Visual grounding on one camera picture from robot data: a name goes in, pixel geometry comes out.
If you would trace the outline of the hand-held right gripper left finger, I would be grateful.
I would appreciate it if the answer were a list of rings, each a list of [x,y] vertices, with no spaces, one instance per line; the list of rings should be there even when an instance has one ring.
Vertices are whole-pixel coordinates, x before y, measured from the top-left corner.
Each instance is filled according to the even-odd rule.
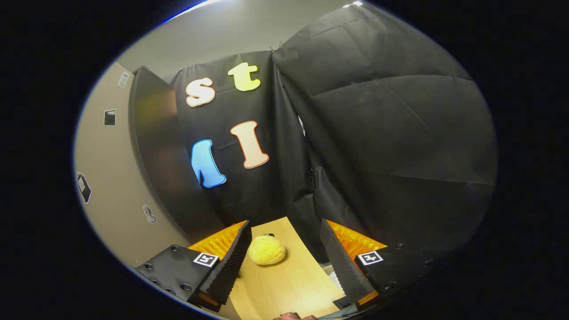
[[[251,241],[250,221],[244,220],[190,247],[170,245],[135,270],[172,296],[218,312],[229,299]]]

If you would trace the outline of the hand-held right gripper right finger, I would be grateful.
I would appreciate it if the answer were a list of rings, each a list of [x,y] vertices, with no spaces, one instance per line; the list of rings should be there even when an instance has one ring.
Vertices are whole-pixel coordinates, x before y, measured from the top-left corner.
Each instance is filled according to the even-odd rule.
[[[438,263],[438,252],[410,244],[385,245],[323,219],[321,241],[343,288],[343,302],[359,310],[404,296]]]

